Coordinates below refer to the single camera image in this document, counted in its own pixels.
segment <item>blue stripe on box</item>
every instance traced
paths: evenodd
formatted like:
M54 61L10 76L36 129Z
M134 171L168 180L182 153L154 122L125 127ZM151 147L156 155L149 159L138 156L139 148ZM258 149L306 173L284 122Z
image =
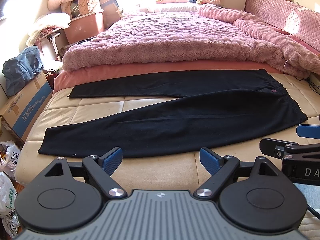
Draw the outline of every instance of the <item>blue stripe on box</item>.
M32 118L36 115L36 112L39 110L40 106L43 104L48 95L52 92L51 87L46 82L35 96L27 104L26 108L20 114L16 120L12 130L21 138L30 124Z

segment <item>pink storage bin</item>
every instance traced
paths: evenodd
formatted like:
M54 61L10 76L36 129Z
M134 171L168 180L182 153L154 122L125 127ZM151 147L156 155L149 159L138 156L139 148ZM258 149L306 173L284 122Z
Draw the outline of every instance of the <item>pink storage bin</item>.
M88 13L71 20L70 27L64 29L69 44L82 41L104 31L103 10Z

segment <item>quilted cushion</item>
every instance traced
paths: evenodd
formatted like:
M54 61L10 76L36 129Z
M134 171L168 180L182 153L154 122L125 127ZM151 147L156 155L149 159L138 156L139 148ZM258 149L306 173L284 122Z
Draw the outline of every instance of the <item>quilted cushion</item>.
M286 0L246 0L245 11L320 50L320 13Z

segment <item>white plastic bag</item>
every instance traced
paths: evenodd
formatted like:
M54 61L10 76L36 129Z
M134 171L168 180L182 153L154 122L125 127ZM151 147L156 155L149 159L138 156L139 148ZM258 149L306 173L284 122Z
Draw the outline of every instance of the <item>white plastic bag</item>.
M20 226L15 215L14 201L17 197L11 180L3 172L0 172L0 218L8 235L17 236L17 228Z
M0 171L3 171L10 178L14 179L14 172L16 171L21 151L13 141L0 142L0 145L7 151L5 160L0 158Z

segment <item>cardboard box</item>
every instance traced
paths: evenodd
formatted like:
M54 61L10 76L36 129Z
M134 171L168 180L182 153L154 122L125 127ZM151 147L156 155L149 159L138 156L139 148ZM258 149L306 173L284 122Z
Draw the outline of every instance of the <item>cardboard box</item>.
M52 89L41 71L22 90L7 100L0 110L1 124L16 140L24 143L51 97Z

